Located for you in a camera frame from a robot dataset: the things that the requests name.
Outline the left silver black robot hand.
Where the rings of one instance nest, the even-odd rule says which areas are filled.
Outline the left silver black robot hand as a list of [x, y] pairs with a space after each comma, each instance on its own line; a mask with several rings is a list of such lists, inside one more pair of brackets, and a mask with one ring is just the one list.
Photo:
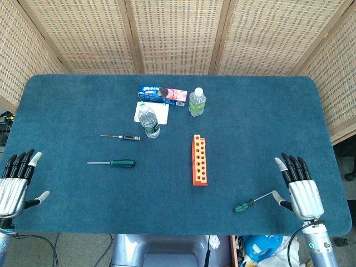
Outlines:
[[34, 153], [31, 149], [12, 155], [6, 162], [1, 175], [1, 219], [18, 217], [24, 209], [40, 205], [50, 195], [45, 191], [33, 200], [26, 200], [27, 189], [41, 157], [41, 152]]

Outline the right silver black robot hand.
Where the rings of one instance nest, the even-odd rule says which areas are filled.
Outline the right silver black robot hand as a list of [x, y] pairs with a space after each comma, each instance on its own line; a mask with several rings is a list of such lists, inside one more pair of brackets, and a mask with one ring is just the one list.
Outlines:
[[306, 162], [301, 157], [281, 154], [275, 158], [290, 195], [290, 201], [283, 199], [277, 191], [272, 195], [282, 207], [292, 211], [301, 221], [318, 220], [324, 214], [318, 187], [312, 179]]

